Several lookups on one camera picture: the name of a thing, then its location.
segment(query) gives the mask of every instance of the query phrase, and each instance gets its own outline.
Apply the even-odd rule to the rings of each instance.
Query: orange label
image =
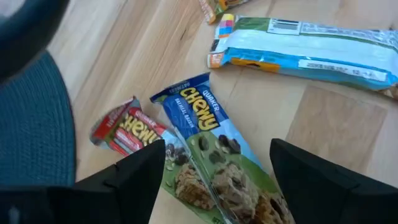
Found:
[[[278,72],[280,65],[267,62],[257,62],[253,60],[243,60],[238,58],[232,58],[231,63],[234,65],[240,65],[245,67],[257,68],[265,72]]]
[[[224,57],[224,53],[220,54],[211,54],[209,55],[209,67],[210,68],[220,68],[221,67],[221,61]]]

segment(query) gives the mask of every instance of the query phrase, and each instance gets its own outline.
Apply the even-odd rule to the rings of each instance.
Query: barcode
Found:
[[[280,28],[280,29],[297,30],[297,28],[299,27],[299,25],[298,25],[298,24],[277,23],[277,24],[274,25],[274,27]]]
[[[270,19],[268,32],[273,34],[299,35],[301,22],[289,21],[285,19]]]

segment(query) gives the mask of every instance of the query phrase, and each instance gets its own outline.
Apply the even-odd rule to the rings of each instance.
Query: blue granola bar wrapper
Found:
[[[209,77],[184,80],[150,100],[163,106],[225,223],[293,223],[272,179],[211,92]]]

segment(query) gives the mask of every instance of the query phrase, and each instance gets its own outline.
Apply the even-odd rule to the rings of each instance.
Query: granola bar wrapper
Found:
[[[238,6],[249,0],[199,0],[207,23],[212,24],[216,17],[231,7]]]
[[[398,100],[398,30],[355,30],[225,14],[207,58],[339,83]]]
[[[171,130],[145,115],[135,97],[99,119],[91,130],[90,139],[93,144],[124,156],[164,139],[166,158],[162,188],[207,223],[222,223],[219,221],[222,215],[190,160],[190,152]]]
[[[209,73],[154,95],[210,187],[220,223],[294,223],[272,179],[210,90]]]

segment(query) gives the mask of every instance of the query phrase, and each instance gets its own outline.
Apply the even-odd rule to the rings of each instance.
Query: food wrapper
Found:
[[[231,7],[238,6],[249,0],[199,0],[202,11],[205,13],[207,23],[211,24],[216,16],[224,13]]]
[[[225,223],[294,223],[287,204],[210,90],[209,73],[151,98],[161,103]]]
[[[378,91],[398,99],[398,31],[225,14],[208,55],[227,63]]]
[[[164,139],[166,158],[162,188],[208,223],[223,223],[208,187],[190,160],[190,151],[162,124],[145,115],[133,97],[102,117],[93,127],[91,142],[128,156],[144,146]]]

